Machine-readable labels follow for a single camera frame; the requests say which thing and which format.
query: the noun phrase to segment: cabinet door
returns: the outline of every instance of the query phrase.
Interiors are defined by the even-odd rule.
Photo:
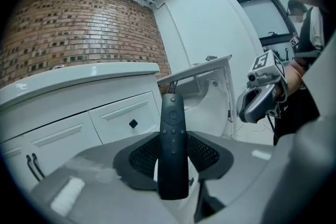
[[[24,134],[45,176],[88,148],[101,145],[88,112]]]
[[[89,111],[103,144],[158,131],[160,116],[152,92]]]
[[[2,143],[0,145],[0,149],[7,169],[18,187],[26,191],[30,191],[35,185],[37,185],[38,180],[29,170],[26,155],[30,152],[27,150],[25,145],[25,139],[21,135]]]

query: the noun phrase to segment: remote control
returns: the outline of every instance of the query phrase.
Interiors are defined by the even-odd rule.
[[[159,133],[158,193],[163,200],[188,196],[188,155],[183,98],[179,94],[162,97]]]

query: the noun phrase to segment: brick wall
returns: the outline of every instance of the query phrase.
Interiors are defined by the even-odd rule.
[[[0,87],[53,66],[156,62],[170,74],[152,11],[130,0],[20,0],[2,40]]]

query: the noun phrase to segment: person's arm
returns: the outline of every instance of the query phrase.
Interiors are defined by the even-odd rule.
[[[288,85],[288,95],[295,93],[300,89],[302,85],[302,76],[305,73],[303,66],[305,66],[305,61],[301,58],[297,58],[290,62],[285,67],[286,80]],[[277,87],[277,94],[282,94],[282,89]]]

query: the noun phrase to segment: dark hair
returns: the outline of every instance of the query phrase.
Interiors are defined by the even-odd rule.
[[[292,11],[295,8],[300,9],[304,13],[307,12],[307,8],[303,3],[301,3],[300,1],[297,1],[297,0],[289,0],[288,1],[288,9],[290,11]]]

